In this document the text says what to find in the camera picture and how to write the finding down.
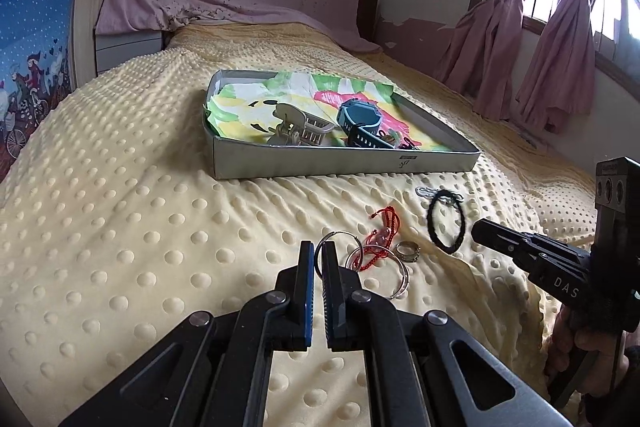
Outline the beige hair claw clip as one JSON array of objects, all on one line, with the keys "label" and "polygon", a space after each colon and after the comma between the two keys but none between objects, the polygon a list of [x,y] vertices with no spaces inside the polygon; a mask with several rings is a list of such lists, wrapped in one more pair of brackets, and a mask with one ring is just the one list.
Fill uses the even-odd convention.
[{"label": "beige hair claw clip", "polygon": [[269,145],[320,146],[335,124],[288,103],[278,103],[272,115],[280,119]]}]

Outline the light blue smartwatch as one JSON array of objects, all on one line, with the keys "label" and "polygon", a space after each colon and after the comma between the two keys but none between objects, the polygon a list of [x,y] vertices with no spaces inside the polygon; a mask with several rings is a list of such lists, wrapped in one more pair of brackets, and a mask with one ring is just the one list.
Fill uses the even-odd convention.
[{"label": "light blue smartwatch", "polygon": [[343,102],[337,112],[337,124],[346,134],[349,147],[380,148],[391,150],[398,141],[391,136],[381,136],[383,115],[378,106],[368,101],[351,98]]}]

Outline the silver snap hair clip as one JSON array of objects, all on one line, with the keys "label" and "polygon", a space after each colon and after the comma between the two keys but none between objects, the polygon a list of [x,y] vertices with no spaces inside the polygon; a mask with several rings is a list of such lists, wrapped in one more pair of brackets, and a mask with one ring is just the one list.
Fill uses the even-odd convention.
[{"label": "silver snap hair clip", "polygon": [[414,191],[419,197],[431,200],[436,198],[446,206],[453,206],[456,202],[462,204],[463,202],[463,196],[461,194],[446,190],[446,188],[418,186]]}]

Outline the grey tray box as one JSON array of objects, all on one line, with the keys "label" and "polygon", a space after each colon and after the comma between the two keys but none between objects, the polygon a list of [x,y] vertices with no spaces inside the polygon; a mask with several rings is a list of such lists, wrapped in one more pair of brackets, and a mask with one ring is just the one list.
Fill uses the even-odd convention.
[{"label": "grey tray box", "polygon": [[[221,69],[210,80],[206,95],[217,84],[233,79],[247,82],[265,79],[270,72]],[[416,148],[360,148],[329,146],[269,145],[227,139],[207,124],[203,108],[203,126],[209,152],[212,154],[213,176],[218,180],[277,178],[278,176],[324,176],[349,173],[426,173],[462,172],[474,168],[480,152],[469,140],[448,124],[394,92],[393,101],[411,124],[433,133],[435,139],[449,148],[417,150]]]}]

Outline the colourful drawing paper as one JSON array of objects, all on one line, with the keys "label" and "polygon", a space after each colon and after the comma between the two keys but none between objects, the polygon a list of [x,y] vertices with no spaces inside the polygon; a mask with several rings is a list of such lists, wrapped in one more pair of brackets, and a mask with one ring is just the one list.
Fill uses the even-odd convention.
[{"label": "colourful drawing paper", "polygon": [[337,121],[343,103],[356,98],[369,103],[381,114],[378,136],[399,148],[448,150],[433,133],[411,124],[393,101],[395,88],[388,83],[348,77],[311,74],[310,72],[270,72],[265,79],[242,82],[233,79],[217,84],[204,106],[209,127],[227,139],[266,144],[281,119],[274,115],[279,103],[290,104],[303,112],[320,117],[334,129],[323,143],[345,146],[347,135]]}]

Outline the cream dotted blanket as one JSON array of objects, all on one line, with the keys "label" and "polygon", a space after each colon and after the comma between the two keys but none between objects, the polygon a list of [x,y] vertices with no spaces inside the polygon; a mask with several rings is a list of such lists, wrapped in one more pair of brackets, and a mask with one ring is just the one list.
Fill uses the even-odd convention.
[{"label": "cream dotted blanket", "polygon": [[[201,121],[221,69],[300,70],[390,83],[480,149],[467,173],[218,181]],[[382,53],[352,55],[309,27],[191,27],[68,96],[1,184],[1,379],[35,426],[58,425],[189,313],[237,310],[333,233],[346,255],[393,207],[421,248],[397,308],[449,313],[536,390],[559,305],[511,260],[466,241],[446,255],[418,186],[449,188],[439,233],[488,218],[592,242],[589,174],[477,117],[434,79]]]}]

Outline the blue dotted wardrobe cover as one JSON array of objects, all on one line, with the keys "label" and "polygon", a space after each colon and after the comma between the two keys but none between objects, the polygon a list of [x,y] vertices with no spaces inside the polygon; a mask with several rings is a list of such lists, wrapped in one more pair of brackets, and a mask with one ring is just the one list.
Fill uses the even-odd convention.
[{"label": "blue dotted wardrobe cover", "polygon": [[74,0],[1,0],[1,174],[72,91]]}]

